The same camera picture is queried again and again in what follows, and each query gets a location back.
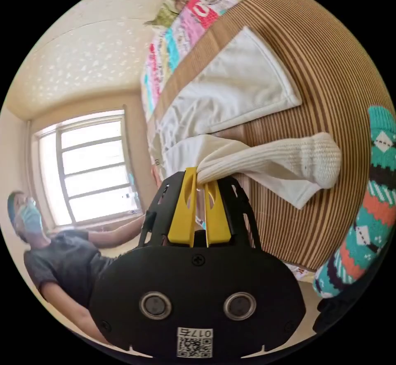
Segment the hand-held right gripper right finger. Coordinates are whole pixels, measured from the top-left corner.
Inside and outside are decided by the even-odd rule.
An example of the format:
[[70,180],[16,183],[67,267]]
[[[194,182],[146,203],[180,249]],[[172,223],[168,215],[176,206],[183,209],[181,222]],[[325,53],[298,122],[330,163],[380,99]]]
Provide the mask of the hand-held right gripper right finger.
[[227,244],[231,240],[231,232],[217,181],[204,185],[204,195],[207,246]]

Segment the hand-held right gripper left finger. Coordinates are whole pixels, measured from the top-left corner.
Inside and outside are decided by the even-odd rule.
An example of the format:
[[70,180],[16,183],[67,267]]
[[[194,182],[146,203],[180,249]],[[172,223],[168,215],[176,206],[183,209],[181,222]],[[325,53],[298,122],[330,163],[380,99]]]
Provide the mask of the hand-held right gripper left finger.
[[171,244],[193,246],[196,223],[196,179],[197,168],[187,168],[167,236]]

